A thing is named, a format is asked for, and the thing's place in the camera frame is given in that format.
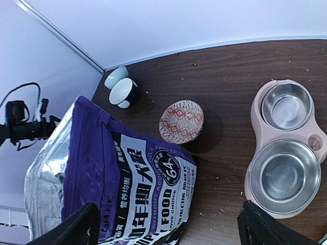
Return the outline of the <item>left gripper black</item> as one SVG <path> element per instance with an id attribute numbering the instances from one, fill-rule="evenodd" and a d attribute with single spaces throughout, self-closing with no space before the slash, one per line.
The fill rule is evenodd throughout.
<path id="1" fill-rule="evenodd" d="M 10 127 L 11 140 L 32 140 L 47 139 L 51 136 L 56 128 L 56 123 L 60 123 L 61 119 L 57 117 L 49 117 L 47 122 L 45 117 L 41 121 L 17 122 Z"/>

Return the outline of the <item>purple pet food bag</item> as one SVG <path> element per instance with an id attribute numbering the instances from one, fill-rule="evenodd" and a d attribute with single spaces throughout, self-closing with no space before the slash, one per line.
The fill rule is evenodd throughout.
<path id="1" fill-rule="evenodd" d="M 183 148 L 139 135 L 79 96 L 27 171 L 30 239 L 94 203 L 98 244 L 179 244 L 197 163 Z"/>

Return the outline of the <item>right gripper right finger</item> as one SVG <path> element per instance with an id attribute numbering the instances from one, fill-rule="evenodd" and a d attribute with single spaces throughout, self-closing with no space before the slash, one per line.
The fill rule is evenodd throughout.
<path id="1" fill-rule="evenodd" d="M 241 244 L 318 244 L 281 224 L 250 200 L 243 203 L 237 220 Z"/>

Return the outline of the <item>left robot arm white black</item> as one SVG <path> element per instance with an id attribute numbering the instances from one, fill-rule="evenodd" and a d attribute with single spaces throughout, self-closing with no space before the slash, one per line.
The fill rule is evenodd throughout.
<path id="1" fill-rule="evenodd" d="M 13 145 L 21 140 L 41 140 L 51 136 L 56 128 L 56 123 L 60 123 L 61 119 L 50 116 L 50 121 L 45 117 L 41 121 L 15 122 L 9 123 L 8 126 L 1 125 L 1 145 L 6 139 L 10 139 Z"/>

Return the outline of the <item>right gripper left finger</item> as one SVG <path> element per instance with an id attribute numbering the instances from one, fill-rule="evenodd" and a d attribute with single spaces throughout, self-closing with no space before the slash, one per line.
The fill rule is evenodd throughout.
<path id="1" fill-rule="evenodd" d="M 98 244 L 100 212 L 95 203 L 87 203 L 63 223 L 29 244 Z"/>

